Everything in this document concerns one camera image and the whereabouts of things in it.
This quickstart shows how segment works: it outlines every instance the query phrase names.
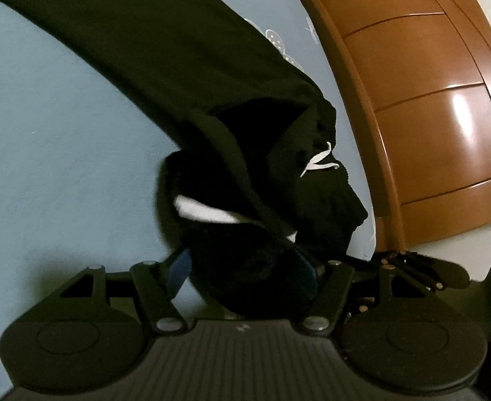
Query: white fabric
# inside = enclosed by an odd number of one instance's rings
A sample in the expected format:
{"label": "white fabric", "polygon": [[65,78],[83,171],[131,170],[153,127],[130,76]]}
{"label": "white fabric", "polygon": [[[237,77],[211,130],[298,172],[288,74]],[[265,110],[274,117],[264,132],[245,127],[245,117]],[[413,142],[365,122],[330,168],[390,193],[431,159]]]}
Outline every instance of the white fabric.
{"label": "white fabric", "polygon": [[[183,219],[189,219],[204,223],[221,223],[226,225],[251,223],[262,227],[262,224],[256,220],[250,219],[241,214],[231,211],[220,210],[211,206],[202,204],[201,202],[189,197],[178,195],[174,202],[178,214]],[[296,242],[297,231],[287,236],[292,242]]]}
{"label": "white fabric", "polygon": [[319,161],[322,161],[331,153],[331,143],[327,142],[327,150],[313,156],[309,163],[306,165],[305,170],[301,174],[300,178],[303,177],[307,170],[321,170],[321,169],[329,169],[329,167],[333,167],[338,169],[340,167],[337,163],[328,163],[328,164],[318,164]]}
{"label": "white fabric", "polygon": [[491,223],[434,243],[411,249],[432,258],[456,262],[463,266],[475,281],[482,281],[491,269]]}

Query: black clamp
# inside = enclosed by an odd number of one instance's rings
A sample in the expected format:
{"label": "black clamp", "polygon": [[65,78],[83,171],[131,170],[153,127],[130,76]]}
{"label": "black clamp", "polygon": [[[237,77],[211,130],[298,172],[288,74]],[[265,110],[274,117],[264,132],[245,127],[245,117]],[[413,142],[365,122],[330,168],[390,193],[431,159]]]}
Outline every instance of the black clamp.
{"label": "black clamp", "polygon": [[[330,341],[355,373],[406,395],[472,384],[485,359],[485,336],[434,293],[464,288],[463,268],[415,253],[303,263],[316,272],[318,291],[305,317],[292,324],[311,340]],[[188,249],[125,273],[89,266],[6,329],[0,357],[8,375],[33,392],[88,392],[137,368],[159,339],[191,339],[171,303],[190,272]],[[110,297],[132,297],[138,320],[110,307]]]}

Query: white drawstring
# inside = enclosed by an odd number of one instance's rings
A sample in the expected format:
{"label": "white drawstring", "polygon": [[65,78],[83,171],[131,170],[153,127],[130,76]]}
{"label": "white drawstring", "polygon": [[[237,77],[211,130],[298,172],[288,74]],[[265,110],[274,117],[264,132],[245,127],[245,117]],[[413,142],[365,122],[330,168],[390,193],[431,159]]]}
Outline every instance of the white drawstring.
{"label": "white drawstring", "polygon": [[[178,195],[175,198],[175,208],[177,213],[183,219],[203,222],[203,223],[219,223],[219,224],[240,224],[251,223],[252,225],[261,226],[262,224],[256,220],[250,219],[241,214],[237,214],[231,211],[220,210],[211,206],[202,204],[201,202],[191,199],[189,197]],[[297,231],[288,235],[287,238],[295,243]]]}
{"label": "white drawstring", "polygon": [[327,142],[327,150],[319,154],[316,154],[311,158],[309,163],[306,165],[305,170],[301,174],[300,178],[305,174],[307,170],[328,169],[329,167],[338,169],[340,165],[337,163],[317,164],[319,161],[322,161],[325,157],[327,157],[330,153],[331,153],[331,143]]}

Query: metal screw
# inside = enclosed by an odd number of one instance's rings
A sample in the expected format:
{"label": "metal screw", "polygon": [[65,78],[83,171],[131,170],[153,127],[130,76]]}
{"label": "metal screw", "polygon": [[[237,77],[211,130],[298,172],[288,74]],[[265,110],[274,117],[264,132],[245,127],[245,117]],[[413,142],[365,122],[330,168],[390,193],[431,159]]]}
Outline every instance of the metal screw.
{"label": "metal screw", "polygon": [[303,320],[303,326],[309,330],[323,331],[329,327],[329,320],[323,316],[308,316]]}
{"label": "metal screw", "polygon": [[156,328],[161,331],[178,331],[182,329],[184,324],[181,320],[174,317],[160,318],[156,322]]}

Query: light blue bedsheet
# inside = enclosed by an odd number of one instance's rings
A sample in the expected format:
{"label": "light blue bedsheet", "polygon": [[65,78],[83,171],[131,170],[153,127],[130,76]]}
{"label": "light blue bedsheet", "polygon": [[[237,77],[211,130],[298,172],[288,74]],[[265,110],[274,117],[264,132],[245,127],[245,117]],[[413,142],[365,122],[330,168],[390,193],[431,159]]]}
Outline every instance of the light blue bedsheet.
{"label": "light blue bedsheet", "polygon": [[[299,0],[223,1],[277,32],[336,107],[335,156],[370,213],[349,253],[369,259],[375,228],[367,181],[305,10]],[[176,149],[91,66],[0,3],[0,335],[88,264],[123,271],[169,255],[154,198],[159,167]],[[188,282],[174,302],[186,317],[204,306]],[[0,396],[10,387],[0,363]]]}

